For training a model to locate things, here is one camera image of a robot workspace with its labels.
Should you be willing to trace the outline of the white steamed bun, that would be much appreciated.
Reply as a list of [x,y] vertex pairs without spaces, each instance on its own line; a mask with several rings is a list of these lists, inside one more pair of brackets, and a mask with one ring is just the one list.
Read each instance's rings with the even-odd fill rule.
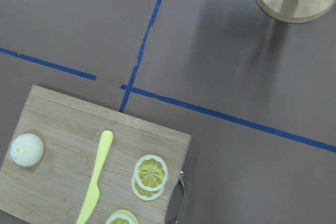
[[13,140],[10,156],[17,165],[31,167],[42,159],[44,149],[44,144],[37,135],[26,133]]

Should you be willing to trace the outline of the yellow plastic knife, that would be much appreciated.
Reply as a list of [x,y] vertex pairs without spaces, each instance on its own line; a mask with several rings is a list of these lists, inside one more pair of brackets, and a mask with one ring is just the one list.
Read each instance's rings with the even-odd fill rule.
[[109,155],[111,145],[113,143],[113,133],[109,130],[103,131],[96,154],[96,160],[92,171],[91,180],[87,189],[85,199],[83,201],[81,211],[76,220],[76,224],[86,223],[91,217],[100,197],[100,189],[98,186],[100,174],[103,170],[106,159]]

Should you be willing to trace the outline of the upper lemon slice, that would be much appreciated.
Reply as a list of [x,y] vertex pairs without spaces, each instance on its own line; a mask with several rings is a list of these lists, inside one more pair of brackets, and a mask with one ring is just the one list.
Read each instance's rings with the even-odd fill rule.
[[147,191],[161,190],[169,173],[165,161],[157,155],[145,155],[138,159],[134,167],[136,183]]

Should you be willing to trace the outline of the lemon slice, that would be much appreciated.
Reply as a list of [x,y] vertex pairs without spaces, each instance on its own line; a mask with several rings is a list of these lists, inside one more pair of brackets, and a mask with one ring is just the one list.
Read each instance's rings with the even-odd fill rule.
[[147,191],[161,190],[169,173],[165,161],[157,155],[145,155],[138,159],[134,167],[136,183]]
[[139,221],[132,212],[125,209],[120,209],[113,212],[105,222],[105,224],[119,224],[119,223],[139,224]]

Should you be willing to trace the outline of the lemon slice underneath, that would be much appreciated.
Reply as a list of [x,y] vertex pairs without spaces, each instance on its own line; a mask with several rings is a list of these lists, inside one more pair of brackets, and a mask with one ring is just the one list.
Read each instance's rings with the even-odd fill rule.
[[145,190],[138,185],[134,176],[132,176],[132,179],[131,179],[131,187],[132,187],[133,193],[138,198],[144,201],[151,201],[151,200],[155,200],[159,198],[163,194],[164,189],[165,189],[165,187],[162,187],[161,189],[156,190],[156,191]]

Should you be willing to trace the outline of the lower lemon slice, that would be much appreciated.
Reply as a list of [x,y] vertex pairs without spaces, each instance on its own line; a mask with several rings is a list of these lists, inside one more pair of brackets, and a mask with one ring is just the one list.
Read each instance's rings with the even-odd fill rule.
[[119,224],[119,223],[139,224],[139,221],[132,212],[125,209],[120,209],[113,212],[105,222],[105,224]]

